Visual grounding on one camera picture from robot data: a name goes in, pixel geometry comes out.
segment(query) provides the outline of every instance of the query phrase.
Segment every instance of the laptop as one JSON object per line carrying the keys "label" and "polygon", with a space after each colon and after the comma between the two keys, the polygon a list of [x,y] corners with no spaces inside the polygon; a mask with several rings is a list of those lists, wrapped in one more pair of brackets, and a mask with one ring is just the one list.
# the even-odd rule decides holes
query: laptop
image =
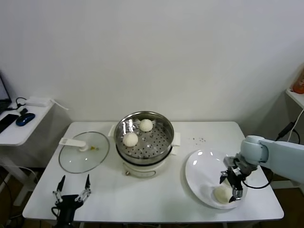
{"label": "laptop", "polygon": [[2,80],[1,72],[0,72],[0,114],[5,111],[11,104],[11,99],[7,89]]}

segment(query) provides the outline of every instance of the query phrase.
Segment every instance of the glass lid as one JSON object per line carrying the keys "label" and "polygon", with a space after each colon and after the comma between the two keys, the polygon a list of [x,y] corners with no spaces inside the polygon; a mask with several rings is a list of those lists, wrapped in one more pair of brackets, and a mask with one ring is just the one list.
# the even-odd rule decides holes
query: glass lid
{"label": "glass lid", "polygon": [[88,150],[82,152],[75,146],[64,146],[59,155],[59,164],[67,172],[83,173],[92,170],[103,162],[109,153],[110,143],[99,132],[85,132],[73,139],[85,141]]}

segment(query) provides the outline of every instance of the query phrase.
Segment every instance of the white shelf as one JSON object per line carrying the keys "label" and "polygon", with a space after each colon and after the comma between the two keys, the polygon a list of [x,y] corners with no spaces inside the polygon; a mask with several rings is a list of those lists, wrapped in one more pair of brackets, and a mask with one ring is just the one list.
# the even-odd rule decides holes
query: white shelf
{"label": "white shelf", "polygon": [[304,108],[304,94],[292,92],[290,88],[286,89],[286,93],[302,108]]}

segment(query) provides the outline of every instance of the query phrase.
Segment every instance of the power strip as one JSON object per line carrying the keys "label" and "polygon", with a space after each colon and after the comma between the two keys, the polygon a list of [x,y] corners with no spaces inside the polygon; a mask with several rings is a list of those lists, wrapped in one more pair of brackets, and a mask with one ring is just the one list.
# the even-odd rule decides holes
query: power strip
{"label": "power strip", "polygon": [[52,101],[50,98],[40,98],[35,96],[30,96],[29,99],[25,101],[25,104],[28,106],[38,106],[38,107],[47,107],[51,105]]}

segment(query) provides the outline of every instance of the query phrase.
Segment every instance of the orange bottle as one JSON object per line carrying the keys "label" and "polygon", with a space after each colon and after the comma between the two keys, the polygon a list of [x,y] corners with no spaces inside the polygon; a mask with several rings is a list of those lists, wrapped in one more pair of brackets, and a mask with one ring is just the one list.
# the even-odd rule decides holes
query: orange bottle
{"label": "orange bottle", "polygon": [[293,85],[293,91],[297,94],[304,94],[304,69]]}

